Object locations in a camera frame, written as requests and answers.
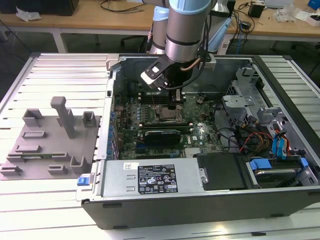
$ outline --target black power cable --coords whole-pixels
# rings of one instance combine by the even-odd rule
[[[0,19],[0,22],[2,23],[3,26],[5,26],[6,29],[8,29],[15,37],[16,39],[19,40],[19,42],[28,50],[29,53],[32,53],[29,47],[25,45],[25,43]]]
[[[132,14],[132,13],[138,13],[138,12],[143,11],[143,10],[136,10],[136,9],[141,7],[141,6],[143,6],[143,5],[145,5],[145,4],[140,4],[138,6],[134,6],[134,7],[130,7],[130,8],[127,8],[127,9],[122,9],[122,10],[110,9],[109,5],[110,5],[110,0],[105,0],[100,4],[100,7],[102,9],[104,9],[104,10],[107,10],[107,11],[113,12],[113,13],[117,13],[117,14]]]
[[[316,70],[316,68],[318,67],[319,64],[320,64],[320,60],[316,63],[316,65],[312,68],[311,72],[308,74],[309,77]]]

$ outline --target power supply label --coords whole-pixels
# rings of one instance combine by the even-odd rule
[[[139,166],[138,192],[140,194],[177,193],[175,165]]]

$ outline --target white sticker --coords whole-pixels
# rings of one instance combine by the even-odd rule
[[[138,166],[138,162],[125,162],[123,164],[123,170],[137,170]]]

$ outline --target black wire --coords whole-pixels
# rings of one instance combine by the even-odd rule
[[[197,76],[195,76],[194,78],[192,78],[192,79],[190,79],[188,81],[185,81],[180,86],[175,86],[175,87],[166,87],[165,86],[164,87],[165,90],[177,90],[177,89],[180,89],[180,88],[184,88],[184,87],[188,86],[189,84],[191,84],[192,82],[194,82],[196,79],[199,78],[199,76],[201,75],[201,73],[205,69],[207,53],[208,53],[208,50],[209,50],[209,26],[208,26],[208,21],[207,20],[205,20],[203,36],[204,36],[203,39],[206,39],[206,41],[205,41],[205,49],[203,49],[203,53],[202,53],[203,63],[202,63],[202,66],[201,66]]]
[[[319,64],[320,64],[320,60],[316,63],[316,65],[312,68],[311,72],[308,74],[309,77],[316,70],[316,68],[318,67]]]
[[[23,62],[21,62],[21,61],[18,61],[17,59],[15,59],[18,63],[20,63],[20,64],[25,64],[25,63],[27,62],[25,59],[23,59],[23,57],[21,57],[21,56],[19,56],[19,55],[16,55],[16,54],[7,52],[5,46],[3,46],[3,42],[0,41],[0,45],[1,45],[1,47],[3,48],[5,54],[7,54],[7,55],[12,55],[12,56],[20,59],[21,61],[23,61]]]
[[[243,30],[243,29],[239,28],[239,25],[241,24],[239,13],[242,13],[242,14],[246,15],[248,18],[250,18],[252,20],[252,23],[253,23],[252,24],[252,28],[250,27],[249,30]],[[249,16],[248,14],[246,14],[245,12],[240,11],[240,10],[233,10],[233,15],[232,16],[235,18],[235,21],[236,21],[236,30],[235,30],[235,33],[233,35],[233,38],[230,40],[229,47],[230,46],[235,46],[233,44],[233,42],[235,40],[236,35],[237,35],[237,37],[236,37],[237,41],[242,41],[243,40],[243,39],[241,39],[241,40],[239,39],[240,32],[242,32],[242,33],[245,34],[244,42],[239,46],[241,48],[241,50],[242,50],[244,48],[245,44],[248,41],[248,34],[251,33],[255,29],[256,23],[255,23],[255,20],[251,16]]]
[[[250,7],[251,4],[252,4],[252,1],[244,2],[244,3],[240,4],[240,6],[238,7],[238,10],[242,10],[244,7]]]
[[[19,42],[28,50],[29,53],[32,53],[30,48],[27,47],[27,45],[25,45],[25,43],[23,41],[21,41],[21,39],[1,19],[0,19],[0,22],[2,23],[3,26],[6,27],[6,29],[8,29],[16,37],[16,39],[19,40]]]
[[[100,4],[100,7],[104,10],[107,10],[107,11],[110,11],[110,12],[113,12],[113,13],[118,13],[118,14],[127,14],[127,13],[130,13],[132,10],[136,9],[136,8],[139,8],[145,4],[140,4],[138,6],[134,6],[134,7],[130,7],[130,8],[127,8],[127,9],[122,9],[122,10],[113,10],[113,9],[110,9],[109,6],[108,7],[105,7],[103,6],[103,4],[105,3],[109,3],[110,4],[110,1],[109,0],[105,0],[103,1],[101,4]]]
[[[254,20],[251,16],[249,16],[247,13],[245,13],[244,11],[240,11],[240,10],[234,10],[234,11],[236,11],[236,12],[239,12],[239,13],[242,13],[242,14],[246,15],[248,18],[250,18],[250,19],[252,20],[253,27],[252,27],[252,29],[251,29],[251,30],[243,31],[243,30],[241,29],[241,32],[243,32],[243,33],[245,33],[245,34],[249,34],[249,33],[251,33],[251,32],[255,29],[255,27],[256,27],[255,20]]]

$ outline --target electronic device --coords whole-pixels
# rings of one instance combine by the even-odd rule
[[[0,12],[14,14],[17,12],[16,7],[18,7],[26,12],[72,16],[78,3],[79,0],[1,0]]]
[[[260,18],[262,12],[264,11],[266,5],[253,2],[250,5],[248,15],[252,18]]]
[[[294,0],[264,0],[264,4],[269,9],[282,9],[284,6],[291,5]]]
[[[312,8],[313,10],[317,10],[320,8],[320,1],[319,0],[310,0],[308,2],[308,6]]]
[[[281,217],[320,202],[320,139],[284,90],[297,70],[281,56],[210,58],[171,108],[140,78],[156,55],[108,55],[105,144],[76,193],[99,228]]]

